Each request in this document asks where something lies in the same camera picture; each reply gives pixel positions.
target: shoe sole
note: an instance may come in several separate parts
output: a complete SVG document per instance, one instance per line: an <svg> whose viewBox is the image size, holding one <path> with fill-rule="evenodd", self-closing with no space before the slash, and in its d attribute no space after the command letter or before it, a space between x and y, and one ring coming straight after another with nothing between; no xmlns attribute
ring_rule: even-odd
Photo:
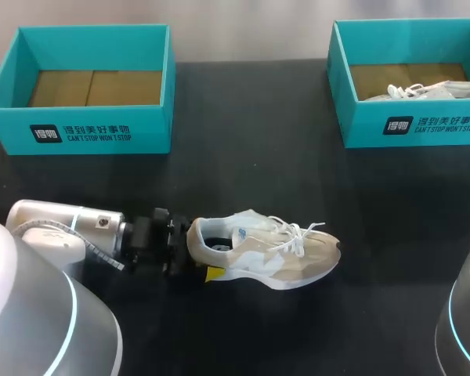
<svg viewBox="0 0 470 376"><path fill-rule="evenodd" d="M306 278L304 280L276 280L272 277L262 276L260 274L256 274L253 272L249 272L247 270L238 270L238 269L227 269L226 272L217 278L212 279L213 281L222 281L222 280L237 280L239 278L251 278L253 280L258 280L262 284L265 284L269 288L273 290L291 290L293 288L299 288L306 286L307 284L312 284L313 282L324 278L328 275L332 269L336 267L334 265L329 270L325 271L324 273L318 274L311 278Z"/></svg>

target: black table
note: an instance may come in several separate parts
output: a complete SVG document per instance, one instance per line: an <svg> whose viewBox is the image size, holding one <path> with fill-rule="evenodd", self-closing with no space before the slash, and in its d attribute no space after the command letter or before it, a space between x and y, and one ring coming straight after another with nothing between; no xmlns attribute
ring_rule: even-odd
<svg viewBox="0 0 470 376"><path fill-rule="evenodd" d="M470 146L346 150L324 60L179 63L168 156L8 157L0 222L31 198L191 216L247 208L343 244L323 280L167 289L151 266L92 288L118 318L121 375L439 374L436 320L470 250Z"/></svg>

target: cable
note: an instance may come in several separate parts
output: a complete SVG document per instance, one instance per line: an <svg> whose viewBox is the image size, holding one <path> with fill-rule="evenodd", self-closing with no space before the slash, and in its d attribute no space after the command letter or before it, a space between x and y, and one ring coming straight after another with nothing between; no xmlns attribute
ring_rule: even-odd
<svg viewBox="0 0 470 376"><path fill-rule="evenodd" d="M111 258L106 253L99 250L97 246L95 246L93 243L85 239L79 232L72 230L69 226L66 226L61 222L52 221L50 219L38 219L34 221L28 221L18 226L14 231L11 232L11 234L17 237L23 237L24 233L26 233L29 229L33 229L35 227L43 227L43 226L52 226L52 227L57 228L58 230L62 230L65 233L69 233L70 235L74 235L78 237L85 243L86 249L88 249L89 251L94 253L97 257L99 257L100 259L104 260L105 262L113 266L115 269L123 270L125 268L124 264L122 264L121 262L118 262L114 258Z"/></svg>

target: shoelace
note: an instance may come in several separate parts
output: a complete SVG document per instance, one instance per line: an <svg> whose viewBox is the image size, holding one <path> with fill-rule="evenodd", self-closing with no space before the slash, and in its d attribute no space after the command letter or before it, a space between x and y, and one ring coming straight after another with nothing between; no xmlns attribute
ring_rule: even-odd
<svg viewBox="0 0 470 376"><path fill-rule="evenodd" d="M427 92L431 88L431 86L424 87L422 84L414 84L404 90L401 87L397 88L394 85L389 85L388 92L393 99L401 99L419 96L421 93Z"/></svg>
<svg viewBox="0 0 470 376"><path fill-rule="evenodd" d="M315 227L326 224L326 222L312 223L307 230L302 231L299 225L296 223L287 223L275 216L270 216L268 218L273 219L274 221L277 221L281 224L281 226L275 224L275 230L272 231L272 233L286 233L289 235L289 237L291 237L289 241L279 244L276 247L269 248L269 250L277 251L279 249L284 249L284 252L287 253L290 251L291 253L296 254L298 257L303 257L305 255L304 239L308 236L308 234L311 233Z"/></svg>

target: sneaker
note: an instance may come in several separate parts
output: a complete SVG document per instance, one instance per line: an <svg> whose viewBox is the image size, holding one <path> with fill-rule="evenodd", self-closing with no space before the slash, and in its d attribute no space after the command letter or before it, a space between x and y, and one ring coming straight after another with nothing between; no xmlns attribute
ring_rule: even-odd
<svg viewBox="0 0 470 376"><path fill-rule="evenodd" d="M406 89L389 85L387 92L388 94L374 96L366 100L470 98L470 82L443 81L430 86L414 84Z"/></svg>
<svg viewBox="0 0 470 376"><path fill-rule="evenodd" d="M287 290L319 280L338 264L338 239L314 230L323 224L304 230L252 210L198 218L188 230L188 250L195 261L224 269L214 280L247 277Z"/></svg>

